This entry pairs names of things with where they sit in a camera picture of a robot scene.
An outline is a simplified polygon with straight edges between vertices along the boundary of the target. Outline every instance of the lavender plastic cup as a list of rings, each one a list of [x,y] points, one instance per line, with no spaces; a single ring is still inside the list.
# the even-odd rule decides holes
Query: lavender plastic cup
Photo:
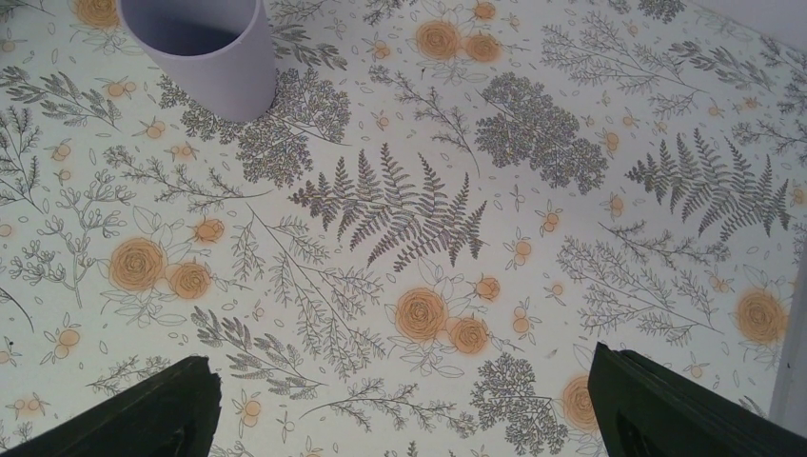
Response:
[[[132,38],[179,87],[234,122],[265,113],[275,96],[263,0],[117,0]]]

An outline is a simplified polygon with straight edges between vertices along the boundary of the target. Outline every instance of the floral tablecloth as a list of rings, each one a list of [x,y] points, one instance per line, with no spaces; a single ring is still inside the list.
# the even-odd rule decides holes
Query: floral tablecloth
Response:
[[[242,125],[111,0],[0,2],[1,448],[189,354],[216,457],[604,455],[597,341],[765,413],[807,55],[679,0],[266,6]]]

